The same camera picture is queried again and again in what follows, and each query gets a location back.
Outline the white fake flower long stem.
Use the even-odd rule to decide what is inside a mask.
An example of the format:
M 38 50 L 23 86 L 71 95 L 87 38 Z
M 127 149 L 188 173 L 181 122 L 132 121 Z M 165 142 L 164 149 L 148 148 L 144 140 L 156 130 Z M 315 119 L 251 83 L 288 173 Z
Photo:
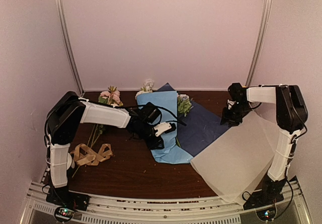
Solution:
M 140 90 L 136 93 L 135 98 L 142 94 L 152 93 L 153 92 L 153 86 L 154 86 L 154 80 L 147 79 L 144 81 L 143 86 L 140 88 Z

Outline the pale rose leafy stem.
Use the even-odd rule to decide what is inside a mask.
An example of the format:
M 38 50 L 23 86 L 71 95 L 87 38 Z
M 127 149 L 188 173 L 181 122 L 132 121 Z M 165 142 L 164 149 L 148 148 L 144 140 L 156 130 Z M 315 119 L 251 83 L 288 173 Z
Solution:
M 191 99 L 186 94 L 177 94 L 177 110 L 178 113 L 186 117 L 193 108 Z

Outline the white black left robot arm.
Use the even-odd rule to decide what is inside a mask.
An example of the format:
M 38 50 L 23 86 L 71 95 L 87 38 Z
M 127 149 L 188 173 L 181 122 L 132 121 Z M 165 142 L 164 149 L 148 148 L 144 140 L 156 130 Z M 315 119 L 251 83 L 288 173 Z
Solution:
M 176 120 L 162 122 L 164 107 L 151 102 L 138 106 L 113 106 L 95 103 L 67 92 L 50 110 L 45 121 L 46 160 L 50 168 L 53 198 L 62 206 L 72 202 L 72 194 L 64 189 L 68 183 L 67 170 L 72 165 L 70 144 L 81 123 L 125 128 L 143 139 L 150 150 L 164 148 L 162 134 L 176 130 Z

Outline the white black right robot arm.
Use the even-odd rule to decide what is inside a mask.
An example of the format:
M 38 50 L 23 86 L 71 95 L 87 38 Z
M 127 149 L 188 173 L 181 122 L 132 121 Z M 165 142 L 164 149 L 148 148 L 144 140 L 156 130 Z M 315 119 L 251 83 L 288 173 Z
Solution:
M 267 175 L 271 181 L 287 178 L 288 168 L 294 158 L 297 140 L 307 131 L 308 111 L 299 86 L 260 85 L 243 87 L 233 83 L 228 87 L 231 99 L 222 110 L 221 125 L 238 126 L 243 118 L 261 104 L 276 106 L 276 122 L 280 128 L 277 148 Z

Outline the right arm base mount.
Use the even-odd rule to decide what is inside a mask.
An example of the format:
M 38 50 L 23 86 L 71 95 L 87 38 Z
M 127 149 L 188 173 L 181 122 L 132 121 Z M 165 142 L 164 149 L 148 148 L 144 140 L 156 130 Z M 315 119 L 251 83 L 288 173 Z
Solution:
M 287 179 L 276 182 L 268 179 L 263 182 L 262 190 L 254 191 L 252 194 L 245 191 L 242 194 L 245 201 L 243 209 L 255 209 L 261 221 L 274 221 L 277 217 L 276 204 L 284 200 L 282 190 L 286 183 Z

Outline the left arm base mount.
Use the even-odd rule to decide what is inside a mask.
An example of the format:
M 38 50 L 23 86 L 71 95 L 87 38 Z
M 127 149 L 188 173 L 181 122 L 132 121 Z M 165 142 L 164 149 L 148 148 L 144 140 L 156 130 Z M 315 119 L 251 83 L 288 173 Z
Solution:
M 90 200 L 89 195 L 71 192 L 68 186 L 55 188 L 51 182 L 48 182 L 44 187 L 49 187 L 46 202 L 56 205 L 53 216 L 58 222 L 71 221 L 79 210 L 87 210 Z

